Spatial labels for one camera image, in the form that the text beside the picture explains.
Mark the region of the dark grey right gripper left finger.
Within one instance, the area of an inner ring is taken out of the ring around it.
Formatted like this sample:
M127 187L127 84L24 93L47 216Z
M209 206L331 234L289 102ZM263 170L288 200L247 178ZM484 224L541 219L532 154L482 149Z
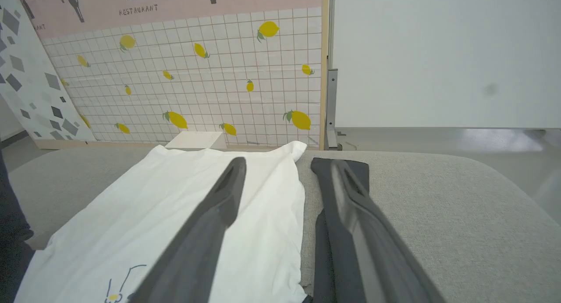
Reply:
M230 161L129 296L129 302L209 301L226 230L237 219L246 171L244 157Z

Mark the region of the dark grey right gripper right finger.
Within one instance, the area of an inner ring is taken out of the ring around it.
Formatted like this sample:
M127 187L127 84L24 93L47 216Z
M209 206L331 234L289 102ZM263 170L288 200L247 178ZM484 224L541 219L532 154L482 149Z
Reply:
M444 297L346 160L330 160L324 214L339 303L443 303Z

